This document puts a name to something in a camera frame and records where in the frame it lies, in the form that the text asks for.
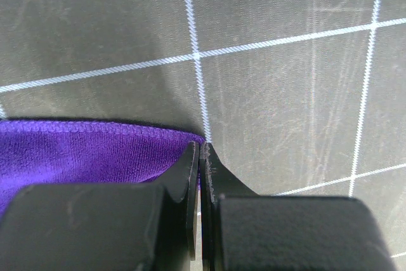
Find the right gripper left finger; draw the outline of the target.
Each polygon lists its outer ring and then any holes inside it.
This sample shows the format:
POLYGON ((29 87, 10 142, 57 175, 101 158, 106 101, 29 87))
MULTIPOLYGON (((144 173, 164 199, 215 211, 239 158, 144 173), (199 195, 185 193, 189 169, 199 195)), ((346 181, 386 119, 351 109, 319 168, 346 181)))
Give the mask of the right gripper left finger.
POLYGON ((199 144, 149 183, 41 184, 1 219, 2 270, 189 270, 199 144))

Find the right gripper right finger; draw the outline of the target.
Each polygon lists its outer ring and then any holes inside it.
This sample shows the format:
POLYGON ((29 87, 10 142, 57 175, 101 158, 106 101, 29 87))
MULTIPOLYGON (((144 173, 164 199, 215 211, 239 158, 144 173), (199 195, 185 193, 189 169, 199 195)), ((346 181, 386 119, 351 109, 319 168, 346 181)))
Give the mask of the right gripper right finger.
POLYGON ((370 209, 358 199, 258 195, 200 148, 204 270, 394 270, 370 209))

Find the purple towel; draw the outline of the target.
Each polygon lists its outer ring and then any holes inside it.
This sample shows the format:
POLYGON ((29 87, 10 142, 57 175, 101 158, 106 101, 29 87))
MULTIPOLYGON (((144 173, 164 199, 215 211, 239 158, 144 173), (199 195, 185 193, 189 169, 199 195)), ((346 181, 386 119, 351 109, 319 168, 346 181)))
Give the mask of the purple towel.
POLYGON ((185 131, 100 121, 1 121, 1 212, 26 186, 155 180, 190 142, 185 131))

